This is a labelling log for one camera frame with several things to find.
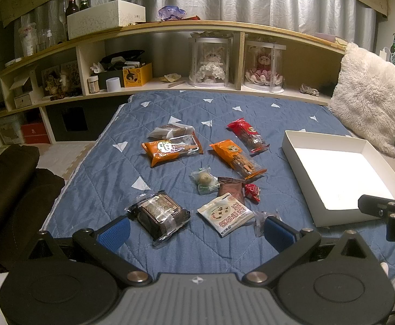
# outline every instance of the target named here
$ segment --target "red box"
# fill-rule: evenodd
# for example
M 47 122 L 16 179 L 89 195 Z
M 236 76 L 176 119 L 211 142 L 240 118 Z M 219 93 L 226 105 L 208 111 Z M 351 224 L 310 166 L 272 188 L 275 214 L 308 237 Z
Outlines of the red box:
M 26 144 L 50 143 L 47 131 L 45 130 L 44 124 L 42 122 L 22 125 L 21 131 L 25 137 Z

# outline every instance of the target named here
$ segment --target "orange snack bag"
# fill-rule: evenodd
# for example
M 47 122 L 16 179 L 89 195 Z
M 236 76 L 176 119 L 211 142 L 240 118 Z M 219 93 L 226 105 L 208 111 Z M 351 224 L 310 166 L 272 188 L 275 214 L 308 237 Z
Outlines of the orange snack bag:
M 242 149 L 230 139 L 210 144 L 210 147 L 246 180 L 267 171 L 266 168 L 262 168 L 253 161 L 249 155 L 242 153 Z
M 160 161 L 173 160 L 181 155 L 203 154 L 202 145 L 194 132 L 171 139 L 142 143 L 142 148 L 151 158 L 151 167 Z

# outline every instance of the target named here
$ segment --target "metal screw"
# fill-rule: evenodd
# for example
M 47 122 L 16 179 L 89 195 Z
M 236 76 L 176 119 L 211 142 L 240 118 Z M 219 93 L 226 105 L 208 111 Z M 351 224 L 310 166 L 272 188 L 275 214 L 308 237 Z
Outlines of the metal screw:
M 268 276 L 262 271 L 252 271 L 246 275 L 246 279 L 253 283 L 262 283 L 268 279 Z
M 131 271 L 127 274 L 127 279 L 132 282 L 144 282 L 148 279 L 148 274 L 140 270 Z

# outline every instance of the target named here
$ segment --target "blue quilted bedspread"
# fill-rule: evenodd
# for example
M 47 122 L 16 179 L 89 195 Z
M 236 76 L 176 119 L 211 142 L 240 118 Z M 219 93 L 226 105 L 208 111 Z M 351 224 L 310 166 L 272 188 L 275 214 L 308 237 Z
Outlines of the blue quilted bedspread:
M 194 126 L 203 155 L 189 156 L 150 168 L 141 143 L 157 126 L 170 118 Z M 349 134 L 327 108 L 298 101 L 201 91 L 155 91 L 136 94 L 121 105 L 106 130 L 97 140 L 57 199 L 47 218 L 47 229 L 54 237 L 71 236 L 89 227 L 98 229 L 124 214 L 133 199 L 143 191 L 132 187 L 146 184 L 153 191 L 164 189 L 179 205 L 192 213 L 190 222 L 162 248 L 154 249 L 152 239 L 137 222 L 131 222 L 131 236 L 118 253 L 153 277 L 159 272 L 213 273 L 234 272 L 239 277 L 276 255 L 265 238 L 256 238 L 252 222 L 224 238 L 197 213 L 197 209 L 216 197 L 216 192 L 199 195 L 189 176 L 209 165 L 214 176 L 238 174 L 217 157 L 210 143 L 232 139 L 244 145 L 226 125 L 240 117 L 257 129 L 270 144 L 270 150 L 255 156 L 267 168 L 254 183 L 261 188 L 261 202 L 251 210 L 278 212 L 295 229 L 313 227 L 313 222 L 296 177 L 281 149 L 285 130 L 329 134 Z M 319 231 L 340 236 L 348 229 L 361 233 L 380 261 L 395 275 L 395 243 L 385 240 L 385 226 L 379 221 L 336 226 Z

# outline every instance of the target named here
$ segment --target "yellow box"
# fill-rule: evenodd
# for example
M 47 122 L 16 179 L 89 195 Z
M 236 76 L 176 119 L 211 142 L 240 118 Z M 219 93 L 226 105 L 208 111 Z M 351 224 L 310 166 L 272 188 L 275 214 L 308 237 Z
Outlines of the yellow box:
M 149 63 L 140 68 L 122 70 L 124 87 L 142 86 L 153 78 L 153 64 Z

